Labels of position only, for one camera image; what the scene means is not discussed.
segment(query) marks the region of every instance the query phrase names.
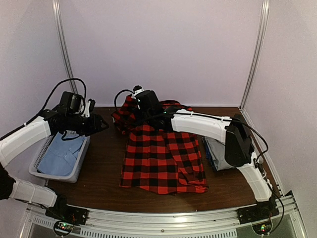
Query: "brown tabletop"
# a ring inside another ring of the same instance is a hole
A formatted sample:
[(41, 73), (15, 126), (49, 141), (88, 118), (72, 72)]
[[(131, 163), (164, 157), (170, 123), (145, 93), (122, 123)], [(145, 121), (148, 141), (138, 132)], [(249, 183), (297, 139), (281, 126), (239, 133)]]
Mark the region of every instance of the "brown tabletop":
[[(233, 116), (238, 108), (194, 108), (195, 111), (219, 116)], [(97, 108), (108, 122), (113, 108)], [(200, 141), (203, 164), (209, 185), (204, 194), (184, 193), (157, 195), (137, 187), (119, 187), (127, 135), (113, 124), (91, 136), (79, 179), (76, 183), (50, 181), (49, 187), (64, 194), (70, 205), (122, 212), (190, 212), (223, 209), (255, 203), (253, 192), (237, 169), (213, 172)], [(274, 181), (265, 163), (268, 178)]]

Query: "plastic basket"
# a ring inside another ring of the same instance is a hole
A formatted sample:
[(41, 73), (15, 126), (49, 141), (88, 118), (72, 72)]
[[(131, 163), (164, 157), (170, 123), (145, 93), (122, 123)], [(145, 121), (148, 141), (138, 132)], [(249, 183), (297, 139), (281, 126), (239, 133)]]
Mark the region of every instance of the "plastic basket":
[[(74, 131), (68, 131), (67, 133), (74, 135), (74, 136), (78, 135)], [(71, 183), (77, 182), (78, 177), (79, 177), (79, 173), (80, 173), (80, 169), (81, 169), (81, 166), (83, 165), (84, 158), (85, 158), (85, 155), (86, 155), (89, 143), (90, 143), (90, 136), (85, 137), (83, 145), (81, 146), (80, 151), (78, 153), (78, 158), (76, 160), (73, 171), (68, 176), (46, 175), (46, 174), (37, 172), (37, 168), (40, 164), (40, 161), (42, 160), (43, 156), (45, 155), (46, 150), (48, 149), (49, 145), (51, 144), (53, 138), (54, 138), (54, 136), (51, 135), (46, 139), (44, 145), (41, 147), (40, 151), (37, 153), (37, 156), (33, 159), (32, 163), (30, 164), (29, 173), (34, 175), (34, 176), (45, 178), (45, 179), (51, 179), (51, 180), (62, 181), (62, 182), (71, 182)]]

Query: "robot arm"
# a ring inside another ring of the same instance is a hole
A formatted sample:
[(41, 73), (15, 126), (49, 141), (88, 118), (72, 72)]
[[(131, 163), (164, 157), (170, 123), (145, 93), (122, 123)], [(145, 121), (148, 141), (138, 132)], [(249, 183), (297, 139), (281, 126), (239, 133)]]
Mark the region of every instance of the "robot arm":
[(52, 110), (43, 110), (29, 124), (0, 141), (0, 200), (14, 198), (54, 207), (60, 200), (55, 192), (18, 178), (11, 178), (4, 169), (17, 155), (36, 142), (56, 133), (75, 131), (89, 136), (108, 128), (103, 118), (93, 113), (95, 101), (83, 102), (78, 94), (64, 92)]
[(225, 160), (236, 167), (251, 187), (257, 205), (238, 210), (240, 223), (267, 219), (279, 213), (272, 185), (266, 177), (262, 161), (257, 157), (248, 125), (241, 115), (217, 117), (169, 107), (163, 109), (152, 90), (134, 88), (138, 108), (149, 125), (156, 129), (189, 132), (214, 138), (225, 144)]
[(240, 131), (245, 132), (245, 128), (242, 124), (235, 124), (234, 119), (238, 118), (238, 115), (232, 119), (181, 109), (175, 112), (171, 124), (174, 131), (190, 132), (225, 143), (226, 162), (243, 174), (257, 202), (269, 201), (272, 196), (272, 192), (267, 186), (269, 180), (266, 178), (265, 171), (259, 169), (250, 135), (241, 134)]

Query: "white wall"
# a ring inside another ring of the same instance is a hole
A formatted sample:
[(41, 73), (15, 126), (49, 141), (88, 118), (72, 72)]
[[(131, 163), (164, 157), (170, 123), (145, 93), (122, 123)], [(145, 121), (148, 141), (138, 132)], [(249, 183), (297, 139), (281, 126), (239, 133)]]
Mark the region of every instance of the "white wall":
[(317, 1), (271, 1), (246, 111), (267, 139), (283, 191), (292, 190), (309, 237), (317, 221)]
[[(67, 0), (61, 13), (74, 75), (99, 106), (140, 84), (161, 100), (238, 106), (262, 0)], [(124, 96), (118, 99), (123, 102)]]
[[(30, 119), (58, 83), (66, 78), (51, 0), (2, 0), (0, 2), (0, 137)], [(63, 89), (49, 106), (59, 102)], [(9, 173), (38, 184), (28, 167), (38, 145), (19, 155), (7, 167)], [(0, 201), (1, 237), (16, 237), (26, 205)]]

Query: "plaid shirt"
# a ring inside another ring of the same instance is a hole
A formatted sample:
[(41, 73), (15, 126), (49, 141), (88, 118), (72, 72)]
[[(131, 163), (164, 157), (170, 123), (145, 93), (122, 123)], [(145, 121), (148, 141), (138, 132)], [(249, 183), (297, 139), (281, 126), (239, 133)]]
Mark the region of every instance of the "plaid shirt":
[[(176, 101), (161, 103), (164, 108), (179, 105)], [(131, 96), (127, 96), (121, 109), (112, 116), (115, 126), (123, 134), (129, 133), (121, 187), (137, 186), (157, 194), (207, 191), (196, 135), (155, 130), (146, 122), (132, 126), (138, 118), (138, 110)]]

